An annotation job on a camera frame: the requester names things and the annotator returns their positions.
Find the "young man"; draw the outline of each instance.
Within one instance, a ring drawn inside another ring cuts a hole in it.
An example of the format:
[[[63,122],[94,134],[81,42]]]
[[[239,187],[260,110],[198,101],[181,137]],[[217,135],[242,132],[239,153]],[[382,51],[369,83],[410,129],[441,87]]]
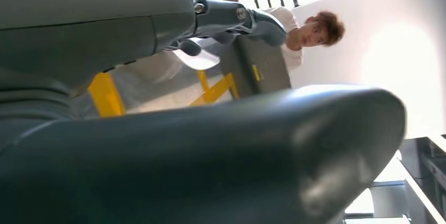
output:
[[[332,46],[339,42],[345,33],[344,23],[329,11],[321,11],[316,16],[309,17],[301,27],[292,11],[284,7],[270,8],[265,12],[277,18],[287,30],[287,40],[281,49],[288,72],[302,64],[304,47]]]

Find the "brown hair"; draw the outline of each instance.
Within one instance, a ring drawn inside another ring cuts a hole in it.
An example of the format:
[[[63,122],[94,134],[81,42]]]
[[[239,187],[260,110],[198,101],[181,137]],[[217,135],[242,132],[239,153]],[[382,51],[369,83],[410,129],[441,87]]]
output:
[[[346,32],[344,23],[338,20],[338,16],[330,11],[321,11],[316,16],[316,21],[327,30],[328,40],[325,46],[332,46],[341,41]]]

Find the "floor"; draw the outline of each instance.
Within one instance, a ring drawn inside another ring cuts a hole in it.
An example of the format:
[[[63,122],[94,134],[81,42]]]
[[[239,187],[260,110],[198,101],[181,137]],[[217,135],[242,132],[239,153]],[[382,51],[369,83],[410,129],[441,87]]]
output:
[[[111,72],[128,114],[189,106],[203,94],[196,70],[172,53],[160,53]],[[209,86],[223,78],[218,66],[206,71]],[[232,100],[227,91],[217,102]],[[99,117],[89,94],[75,99],[84,118]]]

